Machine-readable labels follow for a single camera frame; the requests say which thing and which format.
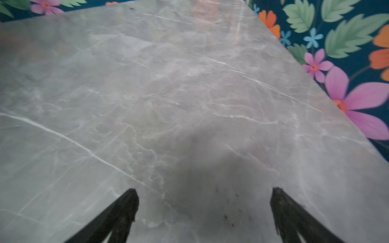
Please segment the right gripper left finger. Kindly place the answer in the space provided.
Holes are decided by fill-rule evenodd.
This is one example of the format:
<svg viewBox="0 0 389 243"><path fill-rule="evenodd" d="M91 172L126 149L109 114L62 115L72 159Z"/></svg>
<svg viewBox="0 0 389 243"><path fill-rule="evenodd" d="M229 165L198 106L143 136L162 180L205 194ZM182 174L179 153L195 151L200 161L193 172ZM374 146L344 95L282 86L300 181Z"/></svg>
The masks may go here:
<svg viewBox="0 0 389 243"><path fill-rule="evenodd" d="M138 208L137 191L130 188L66 242L102 243L108 238L109 243L126 243Z"/></svg>

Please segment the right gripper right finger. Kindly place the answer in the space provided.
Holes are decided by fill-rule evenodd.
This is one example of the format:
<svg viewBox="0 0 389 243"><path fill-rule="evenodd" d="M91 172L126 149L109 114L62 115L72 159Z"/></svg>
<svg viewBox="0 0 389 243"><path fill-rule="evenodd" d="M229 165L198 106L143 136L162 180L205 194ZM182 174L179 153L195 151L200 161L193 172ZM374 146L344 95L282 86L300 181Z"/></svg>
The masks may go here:
<svg viewBox="0 0 389 243"><path fill-rule="evenodd" d="M274 187L270 199L277 234L284 243L342 243L283 189Z"/></svg>

